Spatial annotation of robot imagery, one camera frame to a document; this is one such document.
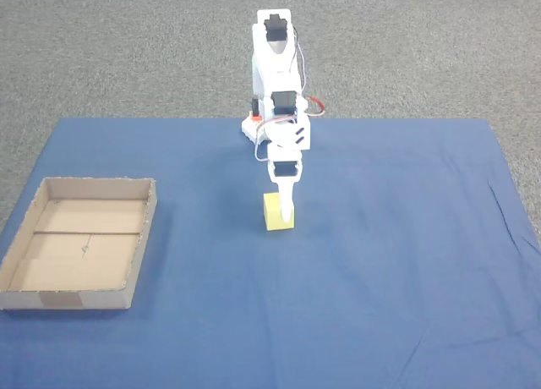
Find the table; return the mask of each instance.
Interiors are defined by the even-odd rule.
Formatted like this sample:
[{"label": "table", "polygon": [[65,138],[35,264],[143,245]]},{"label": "table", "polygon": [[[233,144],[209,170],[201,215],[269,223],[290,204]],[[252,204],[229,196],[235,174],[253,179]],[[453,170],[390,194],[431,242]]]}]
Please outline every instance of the table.
[{"label": "table", "polygon": [[296,227],[237,119],[66,118],[45,176],[153,177],[129,310],[0,312],[0,387],[541,386],[541,255],[483,120],[316,119]]}]

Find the wire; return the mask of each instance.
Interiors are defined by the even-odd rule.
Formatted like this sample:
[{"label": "wire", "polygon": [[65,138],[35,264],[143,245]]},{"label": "wire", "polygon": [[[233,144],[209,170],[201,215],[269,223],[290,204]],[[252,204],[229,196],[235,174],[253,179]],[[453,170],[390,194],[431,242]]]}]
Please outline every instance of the wire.
[{"label": "wire", "polygon": [[257,150],[260,147],[260,131],[263,129],[263,127],[266,126],[266,124],[268,124],[268,123],[279,123],[280,121],[289,121],[292,118],[293,118],[293,116],[276,117],[276,118],[273,118],[271,120],[267,120],[267,121],[264,121],[264,122],[260,123],[255,128],[255,142],[254,142],[255,143],[255,148],[254,148],[255,159],[257,159],[259,162],[267,162],[267,161],[269,161],[269,158],[259,158],[258,155],[257,155]]},{"label": "wire", "polygon": [[309,117],[318,117],[318,116],[322,116],[323,114],[325,114],[325,104],[323,104],[323,102],[319,99],[319,97],[316,97],[316,96],[307,96],[306,97],[308,100],[311,100],[313,102],[315,102],[319,107],[320,107],[320,111],[317,112],[317,113],[306,113],[307,116]]},{"label": "wire", "polygon": [[301,60],[303,61],[303,87],[301,88],[301,92],[304,91],[304,87],[306,86],[306,68],[304,67],[304,55],[303,55],[303,50],[301,49],[301,46],[299,45],[298,41],[297,41],[297,49],[298,49],[298,53],[300,54],[301,56]]},{"label": "wire", "polygon": [[293,66],[293,61],[295,60],[295,57],[297,56],[297,45],[298,45],[298,33],[297,29],[293,27],[293,38],[295,41],[295,52],[293,53],[293,58],[291,59],[291,63],[289,63],[289,73],[291,73],[291,68]]}]

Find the robotic arm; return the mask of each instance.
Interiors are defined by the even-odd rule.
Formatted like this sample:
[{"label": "robotic arm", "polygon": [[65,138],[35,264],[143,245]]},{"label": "robotic arm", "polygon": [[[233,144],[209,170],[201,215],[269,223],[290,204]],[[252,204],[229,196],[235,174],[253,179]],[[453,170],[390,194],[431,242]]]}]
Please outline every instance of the robotic arm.
[{"label": "robotic arm", "polygon": [[[302,151],[310,149],[308,101],[298,72],[297,33],[287,9],[260,10],[252,26],[254,54],[252,112],[242,130],[254,142],[255,157],[267,161],[270,180],[278,185],[281,217],[293,212],[293,185],[303,172]],[[259,144],[269,140],[267,158],[258,157]]]}]

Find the yellow block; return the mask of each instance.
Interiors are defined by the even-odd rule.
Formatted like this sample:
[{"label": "yellow block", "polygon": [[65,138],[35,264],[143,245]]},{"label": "yellow block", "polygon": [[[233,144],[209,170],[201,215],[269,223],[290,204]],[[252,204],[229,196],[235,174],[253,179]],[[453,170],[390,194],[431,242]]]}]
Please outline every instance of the yellow block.
[{"label": "yellow block", "polygon": [[295,207],[293,207],[293,213],[289,222],[284,222],[281,218],[280,197],[278,193],[263,194],[263,206],[267,231],[286,230],[295,227]]}]

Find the cardboard tray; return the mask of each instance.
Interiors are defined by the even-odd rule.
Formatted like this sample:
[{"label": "cardboard tray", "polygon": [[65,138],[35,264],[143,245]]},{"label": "cardboard tray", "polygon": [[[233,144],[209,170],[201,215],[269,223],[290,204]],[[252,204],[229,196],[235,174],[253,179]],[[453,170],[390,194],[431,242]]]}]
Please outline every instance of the cardboard tray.
[{"label": "cardboard tray", "polygon": [[0,265],[0,309],[127,309],[156,208],[150,178],[45,178]]}]

